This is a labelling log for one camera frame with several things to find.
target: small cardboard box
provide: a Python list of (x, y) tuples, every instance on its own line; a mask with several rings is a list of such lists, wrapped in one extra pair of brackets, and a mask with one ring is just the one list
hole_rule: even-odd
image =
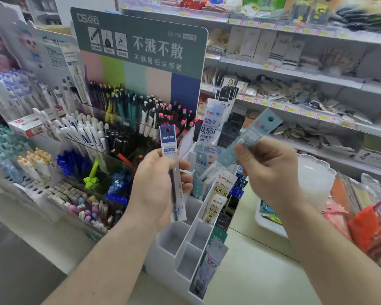
[(370, 149), (362, 148), (354, 157), (354, 160), (366, 165), (381, 168), (381, 153)]
[[(65, 112), (62, 110), (61, 106), (55, 106), (55, 108), (59, 117), (65, 116)], [(45, 112), (48, 114), (51, 121), (55, 120), (55, 116), (50, 108), (45, 109)], [(16, 133), (27, 138), (34, 137), (45, 131), (45, 128), (42, 126), (40, 119), (35, 113), (11, 121), (8, 123), (8, 126)]]

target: deli pen refill package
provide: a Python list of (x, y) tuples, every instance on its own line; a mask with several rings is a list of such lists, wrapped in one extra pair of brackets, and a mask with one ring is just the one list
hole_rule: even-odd
[(175, 125), (160, 126), (161, 148), (163, 156), (175, 160), (175, 166), (169, 170), (172, 185), (172, 214), (171, 221), (186, 220), (185, 201), (182, 191), (181, 171), (179, 169), (178, 149), (176, 144)]
[(234, 153), (234, 146), (238, 143), (250, 148), (265, 135), (273, 131), (279, 124), (282, 123), (282, 119), (278, 117), (271, 109), (267, 108), (261, 113), (253, 123), (247, 128), (247, 130), (238, 136), (232, 144), (229, 145), (226, 151), (224, 151), (217, 160), (205, 170), (200, 176), (200, 179), (212, 182), (218, 175), (218, 173), (232, 165), (237, 157)]

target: organizer compartment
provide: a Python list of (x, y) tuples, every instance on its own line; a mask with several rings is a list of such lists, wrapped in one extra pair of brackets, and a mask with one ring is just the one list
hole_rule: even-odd
[(194, 229), (192, 231), (192, 235), (189, 235), (188, 237), (188, 240), (190, 240), (189, 243), (196, 246), (200, 250), (203, 250), (212, 230), (212, 225), (198, 220), (198, 222), (196, 222), (196, 229)]
[(189, 228), (184, 222), (171, 223), (157, 235), (157, 245), (175, 256)]
[(202, 250), (190, 243), (187, 243), (186, 249), (176, 271), (190, 281), (201, 256)]
[(185, 223), (189, 226), (192, 225), (193, 220), (198, 214), (200, 208), (202, 207), (203, 201), (196, 199), (195, 197), (189, 196), (187, 203), (185, 205), (186, 209), (186, 220)]

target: pen refill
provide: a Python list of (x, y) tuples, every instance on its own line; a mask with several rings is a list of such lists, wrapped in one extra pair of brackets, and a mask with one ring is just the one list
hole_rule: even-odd
[(175, 166), (172, 170), (169, 170), (172, 186), (171, 221), (183, 221), (186, 220), (186, 210), (182, 191), (181, 171), (179, 169), (175, 125), (160, 126), (160, 137), (163, 156), (168, 156), (175, 160)]

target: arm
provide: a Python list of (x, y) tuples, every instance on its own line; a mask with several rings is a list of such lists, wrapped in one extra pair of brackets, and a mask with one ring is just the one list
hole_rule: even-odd
[[(171, 179), (175, 162), (161, 150), (145, 156), (139, 165), (130, 203), (118, 224), (104, 236), (42, 305), (126, 304), (148, 249), (172, 212)], [(190, 163), (180, 160), (181, 169)], [(192, 189), (192, 176), (181, 174), (184, 193)]]
[(237, 145), (235, 152), (255, 194), (282, 220), (323, 305), (381, 304), (381, 268), (306, 202), (295, 150), (265, 137), (253, 149)]

